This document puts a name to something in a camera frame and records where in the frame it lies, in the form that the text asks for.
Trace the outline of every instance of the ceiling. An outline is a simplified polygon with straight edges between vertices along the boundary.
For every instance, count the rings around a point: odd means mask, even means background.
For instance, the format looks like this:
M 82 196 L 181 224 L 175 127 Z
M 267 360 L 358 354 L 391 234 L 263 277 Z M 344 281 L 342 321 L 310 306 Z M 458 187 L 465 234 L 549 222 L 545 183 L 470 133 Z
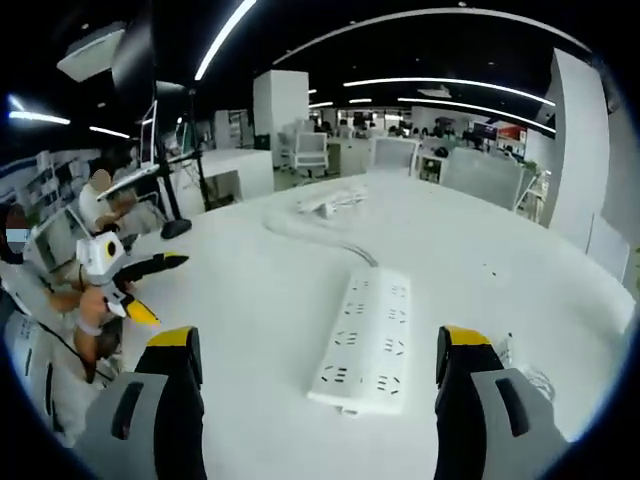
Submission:
M 154 3 L 158 75 L 188 86 L 213 38 L 239 0 L 164 0 Z M 313 45 L 273 66 L 289 50 L 333 30 L 381 15 L 437 7 L 457 1 L 425 0 L 258 0 L 227 38 L 204 79 L 197 84 L 196 114 L 216 109 L 251 108 L 253 78 L 270 68 L 309 72 L 312 102 L 347 105 L 352 98 L 373 98 L 397 105 L 398 97 L 421 97 L 418 88 L 437 85 L 387 84 L 345 88 L 344 82 L 381 77 L 430 76 L 476 80 L 545 96 L 553 47 L 590 59 L 583 49 L 556 35 L 505 19 L 479 15 L 427 15 L 357 28 Z M 468 1 L 469 7 L 524 15 L 594 45 L 594 13 L 584 2 Z M 576 14 L 576 8 L 584 12 Z M 56 0 L 12 6 L 16 19 L 29 19 L 29 33 L 3 42 L 6 93 L 29 111 L 72 120 L 70 126 L 8 121 L 0 126 L 1 162 L 42 149 L 105 146 L 118 139 L 89 132 L 88 125 L 135 135 L 122 113 L 110 72 L 76 83 L 56 68 L 71 43 L 114 21 L 131 21 L 142 0 Z M 513 94 L 450 85 L 452 100 L 535 118 L 540 104 Z

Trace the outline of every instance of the black ceiling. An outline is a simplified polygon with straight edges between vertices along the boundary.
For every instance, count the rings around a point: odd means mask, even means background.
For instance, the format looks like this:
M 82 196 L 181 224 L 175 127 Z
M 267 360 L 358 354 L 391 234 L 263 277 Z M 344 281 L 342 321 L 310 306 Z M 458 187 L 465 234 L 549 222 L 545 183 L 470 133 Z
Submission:
M 597 34 L 592 28 L 597 17 L 585 14 L 584 9 L 589 8 L 585 2 L 466 3 L 469 7 L 542 21 L 590 45 Z M 193 84 L 211 41 L 239 4 L 239 0 L 156 1 L 156 55 L 162 79 Z M 257 0 L 197 85 L 197 114 L 210 116 L 215 109 L 251 108 L 254 77 L 274 68 L 273 61 L 288 50 L 350 22 L 457 4 L 425 0 Z M 0 150 L 3 162 L 44 148 L 101 146 L 117 141 L 88 132 L 87 125 L 135 134 L 136 127 L 123 120 L 110 72 L 77 84 L 55 65 L 72 42 L 116 20 L 132 20 L 141 5 L 142 0 L 57 0 L 38 2 L 37 7 L 31 2 L 12 5 L 16 26 L 21 21 L 28 23 L 28 35 L 10 36 L 3 42 L 4 64 L 11 65 L 3 72 L 8 80 L 5 93 L 15 93 L 27 110 L 70 118 L 72 124 L 62 127 L 5 121 Z M 582 15 L 576 14 L 577 8 Z M 85 23 L 89 28 L 83 30 Z M 311 46 L 275 68 L 308 71 L 311 88 L 318 89 L 313 101 L 333 101 L 337 105 L 361 97 L 371 97 L 375 104 L 391 105 L 397 104 L 399 96 L 421 96 L 417 89 L 425 85 L 342 86 L 346 81 L 398 76 L 477 80 L 544 96 L 554 46 L 589 57 L 571 42 L 521 23 L 479 15 L 428 15 L 352 30 Z M 523 117 L 535 118 L 539 108 L 535 101 L 487 89 L 453 85 L 448 88 L 455 101 Z M 106 107 L 98 108 L 101 102 Z

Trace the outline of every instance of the ceiling light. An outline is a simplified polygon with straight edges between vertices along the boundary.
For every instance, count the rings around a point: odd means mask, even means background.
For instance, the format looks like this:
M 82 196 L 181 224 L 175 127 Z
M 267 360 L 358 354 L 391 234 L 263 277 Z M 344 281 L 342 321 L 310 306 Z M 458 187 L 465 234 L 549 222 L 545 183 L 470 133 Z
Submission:
M 106 128 L 89 127 L 89 130 L 93 132 L 106 133 L 107 135 L 113 135 L 114 137 L 131 138 L 129 135 L 120 132 L 114 132 L 113 130 L 107 130 Z
M 202 77 L 204 76 L 204 72 L 207 71 L 211 60 L 213 60 L 215 54 L 218 53 L 218 50 L 220 50 L 223 42 L 227 39 L 238 22 L 242 20 L 242 17 L 244 17 L 249 9 L 255 5 L 256 1 L 257 0 L 244 0 L 236 9 L 236 11 L 233 12 L 233 15 L 229 17 L 229 20 L 227 20 L 227 23 L 224 24 L 224 27 L 222 27 L 222 30 L 220 30 L 220 33 L 218 33 L 218 36 L 211 44 L 211 47 L 209 47 L 209 51 L 202 59 L 202 63 L 200 64 L 200 67 L 198 68 L 198 71 L 196 73 L 196 81 L 202 79 Z
M 330 107 L 331 105 L 333 105 L 333 102 L 314 103 L 309 105 L 309 108 Z
M 66 118 L 54 117 L 53 115 L 44 115 L 42 113 L 33 112 L 9 112 L 9 118 L 19 118 L 21 120 L 36 120 L 38 122 L 59 123 L 60 125 L 69 125 L 71 120 Z
M 553 128 L 549 128 L 546 125 L 542 125 L 541 123 L 534 122 L 533 120 L 529 120 L 528 118 L 519 117 L 518 115 L 514 115 L 512 113 L 501 112 L 500 110 L 494 110 L 493 108 L 479 107 L 477 105 L 469 105 L 468 103 L 458 103 L 458 102 L 448 102 L 446 100 L 431 100 L 426 98 L 398 98 L 399 102 L 412 102 L 412 103 L 433 103 L 436 105 L 450 105 L 452 107 L 461 107 L 461 108 L 471 108 L 473 110 L 481 110 L 483 112 L 495 113 L 496 115 L 502 115 L 505 117 L 514 118 L 524 123 L 529 123 L 535 127 L 542 128 L 543 130 L 547 130 L 551 133 L 556 133 Z
M 556 104 L 546 98 L 537 97 L 527 92 L 521 92 L 513 88 L 501 87 L 500 85 L 493 85 L 492 83 L 476 82 L 474 80 L 459 80 L 457 78 L 436 78 L 436 77 L 402 77 L 402 78 L 378 78 L 375 80 L 360 80 L 357 82 L 347 82 L 345 87 L 356 87 L 359 85 L 374 85 L 377 83 L 397 83 L 397 82 L 437 82 L 437 83 L 456 83 L 460 85 L 473 85 L 475 87 L 493 88 L 494 90 L 501 90 L 503 92 L 513 93 L 522 97 L 527 97 L 532 100 L 536 100 L 541 103 L 546 103 L 555 107 Z
M 16 98 L 15 95 L 9 95 L 9 103 L 16 107 L 18 110 L 22 110 L 24 112 L 24 107 L 20 103 L 20 101 Z

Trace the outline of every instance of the power strip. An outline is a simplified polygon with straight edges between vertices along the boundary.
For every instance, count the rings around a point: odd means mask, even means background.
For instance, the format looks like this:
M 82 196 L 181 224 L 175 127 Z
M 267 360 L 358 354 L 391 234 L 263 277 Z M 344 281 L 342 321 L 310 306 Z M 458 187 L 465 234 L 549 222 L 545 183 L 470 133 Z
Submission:
M 410 307 L 407 277 L 384 268 L 355 270 L 309 398 L 352 416 L 400 413 Z

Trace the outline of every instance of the power outlet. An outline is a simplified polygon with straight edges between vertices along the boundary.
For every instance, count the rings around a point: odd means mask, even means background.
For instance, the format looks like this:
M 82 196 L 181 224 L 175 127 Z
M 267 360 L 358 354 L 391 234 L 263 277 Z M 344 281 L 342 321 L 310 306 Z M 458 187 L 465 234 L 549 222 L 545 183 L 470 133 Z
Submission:
M 405 390 L 410 282 L 391 270 L 354 271 L 309 398 L 343 413 L 399 413 Z

